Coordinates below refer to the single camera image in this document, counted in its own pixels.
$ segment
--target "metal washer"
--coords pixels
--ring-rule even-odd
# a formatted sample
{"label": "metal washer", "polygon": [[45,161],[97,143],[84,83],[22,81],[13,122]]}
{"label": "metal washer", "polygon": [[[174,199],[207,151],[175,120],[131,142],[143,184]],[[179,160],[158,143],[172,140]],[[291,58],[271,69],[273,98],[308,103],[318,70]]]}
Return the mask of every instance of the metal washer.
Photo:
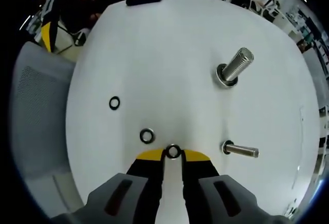
{"label": "metal washer", "polygon": [[[177,154],[175,156],[170,155],[169,150],[171,148],[175,148],[177,150]],[[172,159],[172,160],[177,159],[181,155],[181,149],[180,149],[180,147],[177,144],[170,144],[170,145],[168,145],[167,148],[165,149],[165,152],[166,152],[166,156],[169,159]]]}
{"label": "metal washer", "polygon": [[217,66],[215,73],[216,73],[216,80],[220,84],[220,86],[225,89],[229,89],[229,88],[236,86],[238,78],[236,77],[232,81],[226,81],[222,75],[222,71],[226,66],[227,66],[227,64],[219,64]]}
{"label": "metal washer", "polygon": [[[144,139],[143,135],[144,135],[145,133],[149,133],[149,134],[151,134],[151,138],[150,138],[150,140],[145,140],[145,139]],[[145,143],[145,144],[150,144],[150,143],[154,142],[154,140],[155,140],[155,134],[154,134],[154,131],[153,131],[152,129],[150,129],[150,128],[144,128],[144,129],[142,129],[142,130],[140,131],[140,133],[139,133],[139,138],[140,138],[140,140],[141,140],[143,143]]]}
{"label": "metal washer", "polygon": [[232,145],[234,145],[234,143],[233,143],[231,140],[226,140],[226,141],[222,144],[222,151],[223,151],[223,153],[224,153],[225,155],[229,155],[229,154],[231,154],[231,152],[228,152],[228,151],[226,151],[226,149],[225,149],[225,146],[228,145],[228,144],[232,144]]}

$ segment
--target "hex bolt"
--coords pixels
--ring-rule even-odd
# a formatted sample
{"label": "hex bolt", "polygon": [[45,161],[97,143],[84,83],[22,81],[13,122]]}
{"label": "hex bolt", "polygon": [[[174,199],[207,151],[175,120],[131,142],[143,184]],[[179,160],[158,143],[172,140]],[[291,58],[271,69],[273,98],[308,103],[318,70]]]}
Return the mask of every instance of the hex bolt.
{"label": "hex bolt", "polygon": [[219,64],[216,77],[220,86],[232,88],[237,84],[237,77],[253,62],[253,54],[247,48],[241,48],[234,55],[229,64]]}
{"label": "hex bolt", "polygon": [[231,140],[227,140],[222,144],[222,151],[226,155],[235,153],[253,158],[257,158],[259,155],[259,150],[257,148],[234,145]]}

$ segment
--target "metal bolt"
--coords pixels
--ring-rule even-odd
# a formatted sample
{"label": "metal bolt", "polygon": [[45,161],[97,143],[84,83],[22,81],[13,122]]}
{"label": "metal bolt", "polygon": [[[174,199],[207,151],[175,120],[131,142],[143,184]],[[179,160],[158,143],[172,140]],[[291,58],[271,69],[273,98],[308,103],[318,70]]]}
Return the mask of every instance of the metal bolt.
{"label": "metal bolt", "polygon": [[216,69],[216,77],[224,88],[237,84],[238,75],[253,62],[253,54],[247,48],[241,48],[229,64],[220,64]]}
{"label": "metal bolt", "polygon": [[236,153],[239,155],[249,156],[254,158],[257,158],[259,155],[259,150],[257,148],[234,145],[234,143],[231,140],[227,140],[223,143],[222,151],[226,155],[229,155],[231,153]]}

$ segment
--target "white table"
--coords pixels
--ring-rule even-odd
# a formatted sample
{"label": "white table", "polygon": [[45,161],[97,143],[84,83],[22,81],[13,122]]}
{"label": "white table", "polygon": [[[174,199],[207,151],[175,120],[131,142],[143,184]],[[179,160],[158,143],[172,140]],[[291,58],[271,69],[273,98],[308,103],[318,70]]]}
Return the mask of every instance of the white table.
{"label": "white table", "polygon": [[[254,62],[236,87],[211,72],[247,47]],[[113,111],[108,102],[119,96]],[[156,140],[139,140],[143,128]],[[145,151],[176,143],[208,155],[220,174],[253,192],[270,214],[302,200],[314,170],[319,115],[302,54],[279,28],[218,0],[109,6],[91,31],[70,86],[66,134],[82,200]],[[257,147],[224,155],[220,142]],[[180,160],[166,159],[157,223],[188,223]]]}

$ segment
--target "silver screw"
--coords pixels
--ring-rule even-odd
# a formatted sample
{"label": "silver screw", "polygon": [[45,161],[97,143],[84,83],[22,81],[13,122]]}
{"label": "silver screw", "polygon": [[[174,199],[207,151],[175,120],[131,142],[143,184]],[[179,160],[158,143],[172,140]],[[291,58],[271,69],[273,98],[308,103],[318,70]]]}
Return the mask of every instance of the silver screw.
{"label": "silver screw", "polygon": [[254,158],[257,158],[259,155],[259,150],[257,148],[234,145],[234,143],[231,140],[227,140],[223,143],[222,151],[226,155],[229,155],[231,153],[236,153],[239,155],[249,156]]}
{"label": "silver screw", "polygon": [[231,88],[237,84],[238,75],[253,62],[253,54],[247,48],[241,48],[229,64],[220,64],[216,76],[222,87]]}

